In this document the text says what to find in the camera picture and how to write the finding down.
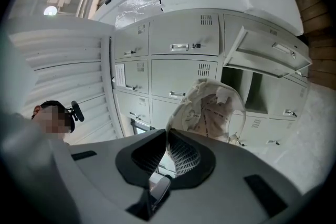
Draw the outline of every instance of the person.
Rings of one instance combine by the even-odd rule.
[[[62,140],[65,134],[72,133],[75,129],[75,122],[69,110],[54,100],[35,106],[31,120],[36,122],[44,133]]]

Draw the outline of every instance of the floor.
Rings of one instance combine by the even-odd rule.
[[[336,91],[311,83],[297,130],[287,142],[258,156],[302,193],[322,183],[336,153]]]

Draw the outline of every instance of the black slot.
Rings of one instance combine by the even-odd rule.
[[[245,182],[257,197],[268,216],[274,217],[287,208],[285,202],[258,175],[244,177]]]
[[[84,152],[72,154],[71,157],[74,161],[78,161],[80,159],[85,159],[85,158],[95,156],[96,154],[97,153],[94,151],[84,151]]]

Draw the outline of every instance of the wooden wall panel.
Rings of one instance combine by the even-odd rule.
[[[322,0],[296,0],[308,40],[310,82],[336,90],[336,31]]]
[[[332,26],[332,19],[329,14],[323,14],[308,21],[303,22],[304,33],[324,29]]]
[[[311,59],[336,60],[336,47],[310,48]]]
[[[336,38],[333,34],[326,34],[316,37],[308,37],[309,48],[334,47]]]
[[[321,0],[298,0],[297,4],[299,7],[299,10],[305,10],[306,8],[311,7],[312,5],[315,5],[316,3],[319,3]]]
[[[301,19],[303,22],[313,19],[319,15],[327,13],[328,9],[325,3],[319,2],[315,5],[312,5],[309,8],[306,8],[301,12]]]
[[[336,61],[314,59],[310,70],[336,74]]]

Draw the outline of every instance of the label on locker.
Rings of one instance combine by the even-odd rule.
[[[123,63],[115,65],[115,75],[117,86],[126,87],[125,65]]]

